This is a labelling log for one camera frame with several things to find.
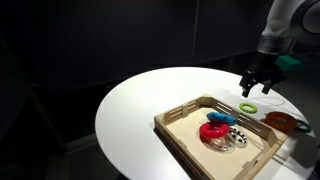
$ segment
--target black and white checkered object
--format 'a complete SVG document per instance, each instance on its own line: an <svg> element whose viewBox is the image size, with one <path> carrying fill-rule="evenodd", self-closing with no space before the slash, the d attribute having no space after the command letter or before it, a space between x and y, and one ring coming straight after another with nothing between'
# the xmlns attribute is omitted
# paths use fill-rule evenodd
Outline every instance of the black and white checkered object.
<svg viewBox="0 0 320 180"><path fill-rule="evenodd" d="M229 133L235 140L235 144L237 146L244 146L247 144L248 139L247 137L237 128L230 127Z"/></svg>

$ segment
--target floor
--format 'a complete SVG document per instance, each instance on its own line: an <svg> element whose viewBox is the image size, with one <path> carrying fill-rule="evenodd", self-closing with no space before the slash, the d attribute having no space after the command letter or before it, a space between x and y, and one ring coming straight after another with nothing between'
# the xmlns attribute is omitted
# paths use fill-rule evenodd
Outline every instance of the floor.
<svg viewBox="0 0 320 180"><path fill-rule="evenodd" d="M284 82L276 84L274 90L292 102L309 121L316 135L318 144L320 142L320 123L317 118L318 107L320 107L320 71L319 67L301 69L286 73L288 79ZM88 90L86 93L99 94L103 97L112 86L99 90ZM92 107L92 112L86 112L85 117L94 117L97 103L101 101L101 97L96 96L95 103L86 104ZM81 107L74 108L74 111L81 111ZM62 108L61 114L67 113ZM122 180L124 177L104 156L100 146L97 143L94 134L94 121L86 128L78 128L77 130L68 129L68 124L64 124L65 129L61 131L67 133L72 131L73 135L68 137L68 153L65 156L50 156L49 158L38 158L34 163L27 159L29 163L12 163L9 166L0 168L0 179L14 180ZM319 179L316 174L313 174L310 179Z"/></svg>

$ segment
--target white object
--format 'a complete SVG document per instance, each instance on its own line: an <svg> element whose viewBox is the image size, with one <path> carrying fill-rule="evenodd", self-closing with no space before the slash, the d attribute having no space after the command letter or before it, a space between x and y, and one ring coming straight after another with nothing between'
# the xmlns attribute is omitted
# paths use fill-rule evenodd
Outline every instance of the white object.
<svg viewBox="0 0 320 180"><path fill-rule="evenodd" d="M154 133L154 116L203 94L237 108L257 106L253 117L271 111L305 120L301 112L273 90L261 93L258 84L250 98L242 97L241 76L205 68L167 68L134 76L111 90L96 115L98 142L110 162L129 179L190 179ZM306 179L317 160L314 133L293 133L255 179Z"/></svg>

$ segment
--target red object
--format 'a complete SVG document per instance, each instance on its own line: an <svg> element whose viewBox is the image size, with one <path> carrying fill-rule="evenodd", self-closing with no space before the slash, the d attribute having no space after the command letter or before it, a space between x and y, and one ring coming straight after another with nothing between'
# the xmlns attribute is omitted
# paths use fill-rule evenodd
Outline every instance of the red object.
<svg viewBox="0 0 320 180"><path fill-rule="evenodd" d="M207 122L199 129L200 138L206 143L209 143L213 138L223 137L227 135L228 132L229 126L218 121Z"/></svg>

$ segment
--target wooden tray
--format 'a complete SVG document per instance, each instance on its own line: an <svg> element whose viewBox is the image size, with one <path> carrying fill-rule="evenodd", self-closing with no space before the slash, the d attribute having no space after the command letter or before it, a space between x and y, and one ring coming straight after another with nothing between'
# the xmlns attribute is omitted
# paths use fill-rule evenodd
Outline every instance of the wooden tray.
<svg viewBox="0 0 320 180"><path fill-rule="evenodd" d="M202 143L199 127L208 122L209 112L235 117L238 128L248 138L247 146L225 154ZM154 122L156 130L196 179L253 179L287 138L286 134L208 95L159 114Z"/></svg>

